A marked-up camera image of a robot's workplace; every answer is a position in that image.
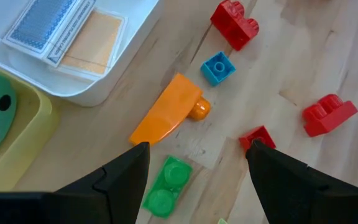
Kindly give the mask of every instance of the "orange duplo piece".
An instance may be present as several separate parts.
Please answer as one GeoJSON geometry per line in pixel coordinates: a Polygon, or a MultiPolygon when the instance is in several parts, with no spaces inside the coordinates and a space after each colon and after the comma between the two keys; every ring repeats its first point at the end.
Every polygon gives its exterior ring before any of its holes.
{"type": "Polygon", "coordinates": [[[186,117],[196,121],[204,119],[211,110],[211,104],[202,94],[203,91],[188,78],[176,74],[129,140],[134,145],[144,141],[154,145],[168,136],[186,117]]]}

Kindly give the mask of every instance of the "wooden floor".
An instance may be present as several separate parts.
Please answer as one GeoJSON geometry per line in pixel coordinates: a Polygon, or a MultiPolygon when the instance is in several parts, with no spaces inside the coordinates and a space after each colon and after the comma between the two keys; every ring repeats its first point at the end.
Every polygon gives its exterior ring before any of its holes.
{"type": "Polygon", "coordinates": [[[309,138],[300,114],[328,93],[358,107],[358,0],[243,0],[259,35],[233,51],[209,18],[220,0],[166,0],[162,18],[100,106],[57,101],[62,121],[17,190],[56,190],[128,150],[127,139],[176,72],[213,109],[152,148],[149,182],[168,154],[194,173],[168,220],[140,210],[138,223],[267,223],[237,138],[264,124],[277,149],[358,186],[358,113],[309,138]],[[237,68],[212,88],[201,64],[223,50],[237,68]]]}

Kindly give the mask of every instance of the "white plastic tray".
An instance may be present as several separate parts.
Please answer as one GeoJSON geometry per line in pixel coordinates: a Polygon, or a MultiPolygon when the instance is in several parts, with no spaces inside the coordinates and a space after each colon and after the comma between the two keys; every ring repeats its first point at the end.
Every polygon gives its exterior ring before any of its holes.
{"type": "Polygon", "coordinates": [[[29,0],[0,0],[0,67],[51,95],[81,106],[96,106],[108,97],[162,11],[160,0],[97,0],[96,7],[118,12],[127,17],[128,22],[117,53],[118,60],[112,65],[111,71],[105,77],[89,83],[55,73],[48,69],[46,63],[1,42],[28,2],[29,0]]]}

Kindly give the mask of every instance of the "red duplo brick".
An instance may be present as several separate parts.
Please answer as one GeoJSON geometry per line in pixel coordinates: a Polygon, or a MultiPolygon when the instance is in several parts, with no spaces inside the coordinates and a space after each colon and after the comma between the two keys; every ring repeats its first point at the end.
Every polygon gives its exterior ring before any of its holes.
{"type": "Polygon", "coordinates": [[[269,132],[267,132],[265,126],[256,127],[248,133],[245,133],[245,135],[239,137],[239,141],[241,146],[244,148],[244,152],[247,152],[247,150],[251,147],[253,140],[259,140],[272,149],[276,148],[276,145],[274,144],[272,137],[270,137],[269,132]]]}
{"type": "Polygon", "coordinates": [[[335,94],[329,94],[302,112],[306,121],[303,126],[310,137],[326,134],[358,112],[351,101],[343,101],[335,94]]]}
{"type": "Polygon", "coordinates": [[[255,19],[244,18],[244,6],[225,0],[218,5],[211,17],[212,24],[222,33],[235,50],[241,50],[259,32],[255,19]]]}

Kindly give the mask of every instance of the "blue building block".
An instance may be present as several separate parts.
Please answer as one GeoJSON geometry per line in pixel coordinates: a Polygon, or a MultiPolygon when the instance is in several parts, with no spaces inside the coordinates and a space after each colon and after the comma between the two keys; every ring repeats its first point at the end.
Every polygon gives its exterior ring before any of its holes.
{"type": "Polygon", "coordinates": [[[201,66],[201,71],[209,83],[212,86],[216,86],[235,72],[236,68],[223,52],[219,52],[204,62],[201,66]]]}

